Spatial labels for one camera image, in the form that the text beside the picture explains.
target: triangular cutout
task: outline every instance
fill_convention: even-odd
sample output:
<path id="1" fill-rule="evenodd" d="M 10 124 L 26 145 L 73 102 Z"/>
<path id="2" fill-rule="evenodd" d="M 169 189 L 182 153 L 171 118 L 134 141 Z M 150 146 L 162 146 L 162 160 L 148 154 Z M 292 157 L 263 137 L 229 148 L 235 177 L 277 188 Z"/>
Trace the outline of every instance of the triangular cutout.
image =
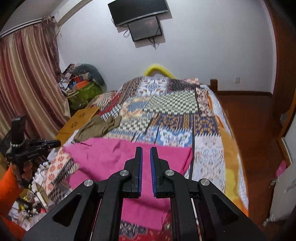
<path id="1" fill-rule="evenodd" d="M 222 225 L 227 225 L 238 220 L 238 215 L 217 194 L 214 194 L 212 199 Z"/>
<path id="2" fill-rule="evenodd" d="M 80 202 L 81 195 L 77 194 L 70 202 L 62 207 L 53 217 L 53 221 L 68 227 Z"/>

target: orange sleeve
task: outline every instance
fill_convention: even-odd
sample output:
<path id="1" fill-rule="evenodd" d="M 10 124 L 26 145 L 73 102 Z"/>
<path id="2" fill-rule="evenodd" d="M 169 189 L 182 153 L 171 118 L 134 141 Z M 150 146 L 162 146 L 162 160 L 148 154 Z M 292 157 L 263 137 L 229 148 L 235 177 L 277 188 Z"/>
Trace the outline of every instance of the orange sleeve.
<path id="1" fill-rule="evenodd" d="M 16 177 L 11 172 L 11 167 L 6 171 L 0 180 L 0 215 L 7 216 L 13 203 L 22 192 Z"/>
<path id="2" fill-rule="evenodd" d="M 9 229 L 9 231 L 15 236 L 16 239 L 22 240 L 26 230 L 24 230 L 21 226 L 17 225 L 13 221 L 8 221 L 6 218 L 2 218 L 3 222 L 5 223 L 6 227 Z"/>

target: hand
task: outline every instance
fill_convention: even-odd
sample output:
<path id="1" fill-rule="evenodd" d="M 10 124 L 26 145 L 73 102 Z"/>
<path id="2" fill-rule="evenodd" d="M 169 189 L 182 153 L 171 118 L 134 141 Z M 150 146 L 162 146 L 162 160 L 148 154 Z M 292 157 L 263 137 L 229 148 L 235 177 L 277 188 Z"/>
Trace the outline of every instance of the hand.
<path id="1" fill-rule="evenodd" d="M 32 178 L 32 169 L 31 169 L 32 166 L 33 164 L 30 161 L 27 161 L 24 163 L 24 173 L 22 174 L 22 178 L 25 179 L 26 181 L 30 181 Z M 17 165 L 11 163 L 10 167 L 11 167 L 12 174 L 16 176 L 15 172 L 18 169 Z"/>

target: wooden floor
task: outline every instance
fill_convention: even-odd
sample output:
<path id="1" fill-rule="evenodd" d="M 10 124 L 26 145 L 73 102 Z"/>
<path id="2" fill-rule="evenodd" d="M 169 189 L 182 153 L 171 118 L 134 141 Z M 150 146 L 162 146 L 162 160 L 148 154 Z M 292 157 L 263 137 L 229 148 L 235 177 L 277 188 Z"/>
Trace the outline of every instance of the wooden floor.
<path id="1" fill-rule="evenodd" d="M 270 117 L 271 98 L 268 96 L 218 96 L 228 115 L 240 148 L 247 175 L 249 217 L 271 240 L 278 224 L 262 223 L 269 216 L 273 187 L 269 183 L 282 153 L 276 143 L 280 127 Z"/>

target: yellow tube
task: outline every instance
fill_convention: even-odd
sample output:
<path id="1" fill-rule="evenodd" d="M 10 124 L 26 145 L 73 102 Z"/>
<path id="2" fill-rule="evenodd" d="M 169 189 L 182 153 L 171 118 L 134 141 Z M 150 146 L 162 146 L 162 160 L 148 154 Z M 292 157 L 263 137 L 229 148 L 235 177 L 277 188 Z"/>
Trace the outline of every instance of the yellow tube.
<path id="1" fill-rule="evenodd" d="M 163 66 L 160 64 L 153 64 L 146 69 L 144 76 L 150 76 L 153 71 L 159 71 L 163 76 L 175 79 L 175 77 Z"/>

